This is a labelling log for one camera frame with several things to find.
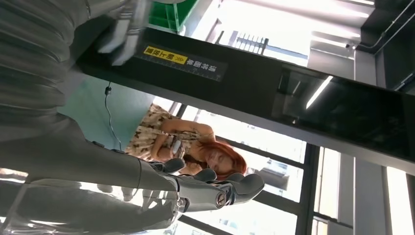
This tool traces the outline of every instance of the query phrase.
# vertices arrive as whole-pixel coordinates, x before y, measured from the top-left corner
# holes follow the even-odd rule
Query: woman's arm
[[[181,119],[168,119],[163,122],[160,129],[165,133],[175,133],[176,131],[197,132],[201,136],[205,136],[201,141],[215,141],[215,135],[209,125],[197,123],[194,121],[186,121]],[[158,151],[166,141],[167,135],[158,135],[151,150],[151,157],[157,158]]]

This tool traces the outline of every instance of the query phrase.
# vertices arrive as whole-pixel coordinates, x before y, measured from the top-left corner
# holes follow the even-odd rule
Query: wall
[[[321,51],[310,50],[307,68],[348,79],[354,78],[353,60]]]
[[[84,82],[58,111],[77,121],[86,139],[97,141],[108,149],[119,149],[108,124],[109,115],[104,105],[104,91],[108,82],[82,75]],[[121,149],[125,149],[154,96],[114,83],[111,87],[108,108],[112,114],[114,131],[121,140]]]

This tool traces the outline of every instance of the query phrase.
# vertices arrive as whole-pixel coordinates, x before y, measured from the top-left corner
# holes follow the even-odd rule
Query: ceiling light
[[[315,37],[315,36],[313,36],[312,38],[311,38],[313,41],[317,41],[317,42],[321,42],[321,43],[327,43],[327,44],[331,44],[331,45],[334,45],[334,46],[338,46],[338,47],[346,47],[346,43],[339,43],[339,42],[336,42],[336,41],[332,41],[332,40],[328,40],[328,39],[325,39],[325,38],[320,38],[320,37]]]
[[[354,2],[363,3],[363,4],[367,4],[367,5],[375,5],[375,2],[368,1],[368,0],[349,0],[349,1],[354,1]]]
[[[333,79],[333,76],[327,77],[327,79],[322,83],[322,85],[317,89],[317,91],[314,93],[314,95],[311,97],[311,99],[307,102],[307,106],[305,109],[308,109],[313,102],[319,97],[319,95],[324,91],[324,89],[327,87],[328,83]]]

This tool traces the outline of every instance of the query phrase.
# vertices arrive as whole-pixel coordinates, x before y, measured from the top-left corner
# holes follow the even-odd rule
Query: black beam
[[[335,223],[335,224],[341,225],[341,226],[343,226],[343,227],[353,229],[353,226],[351,226],[351,225],[349,225],[349,224],[346,224],[346,223],[343,223],[343,222],[339,222],[339,221],[338,221],[337,219],[335,219],[335,218],[332,218],[332,217],[327,216],[327,215],[325,215],[325,214],[320,214],[320,213],[318,213],[318,212],[314,212],[314,219],[316,219],[316,220],[318,220],[318,221],[321,221],[321,222],[324,222],[324,223],[327,223],[328,221],[330,221],[330,222],[332,222],[332,223]]]
[[[142,40],[137,57],[123,66],[109,66],[94,47],[78,65],[94,77],[415,175],[413,96],[334,77],[306,108],[329,74],[153,29]],[[148,45],[188,62],[213,61],[221,72],[207,79],[201,68],[146,55]],[[288,84],[283,89],[280,80]],[[293,95],[290,84],[299,80],[307,82]]]
[[[270,159],[278,161],[280,163],[285,163],[287,165],[292,165],[292,166],[295,166],[295,167],[298,167],[298,168],[301,168],[301,169],[306,168],[306,166],[304,164],[293,161],[291,159],[288,159],[288,158],[285,158],[285,157],[282,157],[282,156],[279,156],[279,155],[276,155],[276,154],[273,154],[273,153],[269,153],[269,152],[266,152],[266,151],[258,149],[258,148],[253,148],[253,147],[248,146],[248,145],[243,144],[243,143],[238,143],[238,142],[235,142],[235,141],[231,141],[231,140],[228,140],[228,139],[220,137],[220,136],[216,136],[216,138],[220,141],[227,142],[228,144],[230,144],[233,147],[240,148],[242,150],[245,150],[245,151],[248,151],[248,152],[251,152],[251,153],[255,153],[259,156],[262,156],[262,157],[265,157],[265,158],[270,158]]]
[[[254,200],[297,216],[302,213],[302,207],[299,203],[267,191],[262,191],[257,197],[254,198]]]
[[[227,232],[225,232],[223,230],[220,230],[218,228],[215,228],[213,226],[210,226],[208,224],[205,224],[203,222],[200,222],[197,219],[193,219],[193,218],[190,218],[190,217],[185,216],[185,215],[182,215],[179,218],[179,221],[181,221],[181,222],[183,222],[185,224],[188,224],[188,225],[190,225],[192,227],[195,227],[197,229],[203,230],[203,231],[205,231],[207,233],[213,234],[213,235],[233,235],[233,234],[227,233]]]
[[[303,212],[297,219],[296,235],[311,235],[312,233],[319,158],[320,147],[307,144],[304,164],[307,164],[309,168],[304,170],[304,176],[302,179],[300,205],[303,208]]]
[[[179,111],[177,112],[177,114],[176,114],[176,117],[178,117],[178,118],[182,118],[183,117],[183,115],[184,115],[184,112],[186,111],[186,108],[187,108],[187,105],[185,105],[185,104],[181,104],[181,106],[180,106],[180,108],[179,108]]]

